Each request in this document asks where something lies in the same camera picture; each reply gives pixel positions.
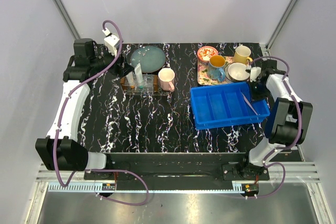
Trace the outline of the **teal cap toothpaste tube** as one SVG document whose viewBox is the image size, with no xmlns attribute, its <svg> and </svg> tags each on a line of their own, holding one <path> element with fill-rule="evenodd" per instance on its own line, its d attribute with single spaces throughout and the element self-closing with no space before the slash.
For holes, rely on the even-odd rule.
<svg viewBox="0 0 336 224">
<path fill-rule="evenodd" d="M 137 85 L 138 85 L 139 89 L 143 89 L 143 74 L 142 74 L 142 69 L 141 69 L 141 64 L 140 63 L 138 63 L 134 67 L 134 73 L 135 73 L 135 77 L 136 77 L 136 81 L 137 81 Z"/>
</svg>

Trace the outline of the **orange cap toothpaste tube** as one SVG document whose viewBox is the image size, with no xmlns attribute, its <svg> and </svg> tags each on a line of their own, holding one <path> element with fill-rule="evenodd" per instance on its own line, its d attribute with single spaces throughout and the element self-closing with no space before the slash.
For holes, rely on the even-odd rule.
<svg viewBox="0 0 336 224">
<path fill-rule="evenodd" d="M 135 88 L 135 82 L 134 82 L 134 78 L 133 78 L 133 72 L 129 72 L 129 73 L 126 75 L 126 79 L 127 79 L 127 82 L 128 82 L 128 86 L 129 86 L 131 89 L 134 89 L 134 88 Z"/>
</svg>

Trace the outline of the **pink toothbrush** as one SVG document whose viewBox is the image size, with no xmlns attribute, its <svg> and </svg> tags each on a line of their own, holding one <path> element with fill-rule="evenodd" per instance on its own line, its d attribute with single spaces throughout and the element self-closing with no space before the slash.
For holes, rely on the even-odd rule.
<svg viewBox="0 0 336 224">
<path fill-rule="evenodd" d="M 243 96 L 243 99 L 244 99 L 245 103 L 250 107 L 250 109 L 251 109 L 256 115 L 258 115 L 257 111 L 254 109 L 254 107 L 252 106 L 252 104 L 248 101 L 248 99 L 246 98 L 246 96 L 245 96 L 243 93 L 241 93 L 241 94 L 242 94 L 242 96 Z"/>
</svg>

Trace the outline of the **clear acrylic tray wooden handles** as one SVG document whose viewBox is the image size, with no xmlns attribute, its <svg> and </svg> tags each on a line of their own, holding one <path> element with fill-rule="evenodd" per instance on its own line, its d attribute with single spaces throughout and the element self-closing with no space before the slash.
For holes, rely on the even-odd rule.
<svg viewBox="0 0 336 224">
<path fill-rule="evenodd" d="M 159 78 L 155 74 L 143 74 L 143 81 L 141 84 L 137 82 L 135 74 L 131 79 L 131 82 L 128 81 L 127 77 L 123 77 L 120 80 L 120 85 L 124 94 L 127 95 L 159 95 L 159 96 L 168 96 L 172 92 L 165 91 L 161 88 L 159 83 Z"/>
</svg>

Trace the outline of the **pink ceramic mug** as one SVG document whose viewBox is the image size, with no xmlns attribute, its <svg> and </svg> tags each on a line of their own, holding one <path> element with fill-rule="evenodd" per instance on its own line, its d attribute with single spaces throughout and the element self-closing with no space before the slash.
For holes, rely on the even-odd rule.
<svg viewBox="0 0 336 224">
<path fill-rule="evenodd" d="M 173 92 L 175 90 L 175 72 L 171 68 L 162 68 L 158 73 L 160 87 L 164 91 Z"/>
</svg>

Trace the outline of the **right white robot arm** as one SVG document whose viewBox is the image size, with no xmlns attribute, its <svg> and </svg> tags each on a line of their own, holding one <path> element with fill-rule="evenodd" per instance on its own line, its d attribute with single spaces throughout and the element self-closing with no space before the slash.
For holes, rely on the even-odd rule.
<svg viewBox="0 0 336 224">
<path fill-rule="evenodd" d="M 251 100 L 259 101 L 271 94 L 274 105 L 265 125 L 265 137 L 238 168 L 245 180 L 262 175 L 269 167 L 268 161 L 301 144 L 307 135 L 313 106 L 296 95 L 289 83 L 289 70 L 279 70 L 278 61 L 278 57 L 259 57 L 247 68 Z"/>
</svg>

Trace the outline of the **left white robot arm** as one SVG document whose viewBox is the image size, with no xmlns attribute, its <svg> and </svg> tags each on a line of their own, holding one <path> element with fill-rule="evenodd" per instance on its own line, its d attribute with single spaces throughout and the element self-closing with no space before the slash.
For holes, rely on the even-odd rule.
<svg viewBox="0 0 336 224">
<path fill-rule="evenodd" d="M 102 45 L 89 38 L 74 41 L 74 55 L 63 73 L 63 90 L 55 120 L 35 149 L 48 170 L 84 171 L 96 169 L 101 179 L 112 177 L 114 168 L 102 153 L 87 151 L 78 142 L 78 125 L 91 82 L 86 80 L 105 69 L 115 59 L 120 39 L 109 35 Z"/>
</svg>

